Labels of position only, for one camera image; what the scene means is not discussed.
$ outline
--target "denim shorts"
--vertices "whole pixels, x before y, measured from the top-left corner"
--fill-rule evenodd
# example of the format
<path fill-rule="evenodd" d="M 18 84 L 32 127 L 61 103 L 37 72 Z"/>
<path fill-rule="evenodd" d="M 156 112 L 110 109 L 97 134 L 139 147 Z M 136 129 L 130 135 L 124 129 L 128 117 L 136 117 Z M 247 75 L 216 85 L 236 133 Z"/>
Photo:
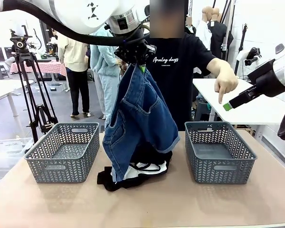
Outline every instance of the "denim shorts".
<path fill-rule="evenodd" d="M 136 146 L 149 142 L 161 153 L 180 140 L 178 128 L 162 94 L 146 69 L 130 65 L 118 88 L 103 146 L 112 162 L 113 181 L 122 181 Z"/>

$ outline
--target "white shirt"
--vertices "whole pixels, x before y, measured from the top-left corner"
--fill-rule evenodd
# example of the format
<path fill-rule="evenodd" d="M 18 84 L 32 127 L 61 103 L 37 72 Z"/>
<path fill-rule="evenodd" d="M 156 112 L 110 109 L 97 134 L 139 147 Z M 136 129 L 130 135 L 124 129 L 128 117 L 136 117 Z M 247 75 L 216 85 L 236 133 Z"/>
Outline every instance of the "white shirt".
<path fill-rule="evenodd" d="M 208 29 L 207 23 L 203 20 L 200 21 L 198 27 L 196 28 L 195 36 L 202 41 L 207 50 L 210 50 L 212 33 Z M 194 68 L 193 72 L 201 74 L 201 70 L 197 67 Z"/>
<path fill-rule="evenodd" d="M 58 56 L 61 63 L 67 68 L 76 72 L 87 70 L 87 62 L 85 56 L 87 44 L 68 38 L 62 34 L 58 34 Z"/>

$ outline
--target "black tripod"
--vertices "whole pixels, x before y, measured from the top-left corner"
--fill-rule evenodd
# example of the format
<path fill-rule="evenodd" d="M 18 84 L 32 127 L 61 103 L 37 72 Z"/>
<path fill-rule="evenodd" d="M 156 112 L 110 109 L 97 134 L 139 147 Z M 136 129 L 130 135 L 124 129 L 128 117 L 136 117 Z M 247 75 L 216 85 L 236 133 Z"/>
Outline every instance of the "black tripod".
<path fill-rule="evenodd" d="M 21 80 L 21 84 L 22 84 L 22 89 L 23 89 L 23 94 L 24 94 L 25 102 L 26 102 L 27 109 L 28 109 L 29 127 L 31 127 L 31 129 L 32 129 L 34 142 L 36 143 L 38 141 L 37 127 L 40 126 L 41 132 L 43 134 L 46 134 L 53 127 L 53 125 L 58 123 L 58 120 L 57 120 L 57 117 L 55 115 L 52 102 L 49 98 L 48 90 L 47 90 L 46 84 L 44 82 L 42 73 L 40 71 L 40 68 L 39 68 L 39 65 L 37 62 L 37 58 L 36 58 L 35 54 L 32 52 L 29 52 L 29 49 L 27 48 L 26 41 L 28 38 L 31 38 L 31 37 L 29 37 L 29 36 L 18 37 L 17 36 L 17 37 L 12 37 L 10 40 L 15 44 L 15 50 L 16 50 L 15 60 L 16 60 L 16 64 L 18 67 L 18 72 L 19 72 L 19 76 L 20 76 L 20 80 Z M 35 98 L 34 98 L 34 95 L 33 95 L 32 89 L 30 87 L 29 80 L 28 80 L 29 79 L 28 74 L 25 71 L 24 62 L 26 62 L 26 65 L 28 67 L 30 66 L 33 69 L 35 78 L 37 79 L 37 83 L 39 86 L 39 90 L 40 90 L 40 94 L 42 97 L 43 104 L 36 104 L 36 102 L 35 102 Z M 40 78 L 38 77 L 35 64 L 38 68 Z M 23 83 L 24 81 L 27 84 L 28 95 L 26 94 L 26 91 L 25 91 L 25 86 Z M 45 96 L 44 96 L 43 91 L 42 91 L 42 87 L 44 88 L 44 90 L 46 92 L 50 107 L 51 107 L 52 112 L 53 112 L 53 116 L 51 115 L 51 113 L 49 111 L 47 101 L 46 101 Z M 33 115 L 31 114 L 31 111 L 30 111 L 29 102 L 31 105 L 31 110 L 32 110 Z"/>

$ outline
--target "hand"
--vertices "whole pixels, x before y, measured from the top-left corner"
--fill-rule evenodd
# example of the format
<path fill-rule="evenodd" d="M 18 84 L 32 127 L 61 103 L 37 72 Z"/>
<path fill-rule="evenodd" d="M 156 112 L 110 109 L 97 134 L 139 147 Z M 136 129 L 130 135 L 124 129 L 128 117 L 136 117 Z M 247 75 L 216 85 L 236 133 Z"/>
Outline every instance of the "hand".
<path fill-rule="evenodd" d="M 89 57 L 85 56 L 85 63 L 88 63 L 88 62 L 89 62 Z"/>
<path fill-rule="evenodd" d="M 122 61 L 121 59 L 118 59 L 118 58 L 117 58 L 117 59 L 116 59 L 116 64 L 118 64 L 118 65 L 121 66 L 121 65 L 123 64 L 123 61 Z"/>
<path fill-rule="evenodd" d="M 221 69 L 215 82 L 215 92 L 219 93 L 218 102 L 221 104 L 223 95 L 236 89 L 238 85 L 238 77 L 234 74 L 232 68 L 226 67 Z"/>

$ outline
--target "gray plastic basket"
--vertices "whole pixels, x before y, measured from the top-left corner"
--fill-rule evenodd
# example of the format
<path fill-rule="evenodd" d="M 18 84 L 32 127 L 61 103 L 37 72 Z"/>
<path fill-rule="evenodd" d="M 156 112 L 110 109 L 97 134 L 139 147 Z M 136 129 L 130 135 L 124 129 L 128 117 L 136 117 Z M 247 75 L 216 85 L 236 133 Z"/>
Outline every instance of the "gray plastic basket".
<path fill-rule="evenodd" d="M 25 155 L 37 183 L 82 183 L 99 149 L 99 123 L 58 123 Z"/>
<path fill-rule="evenodd" d="M 226 122 L 188 122 L 186 152 L 197 183 L 246 184 L 257 156 Z"/>

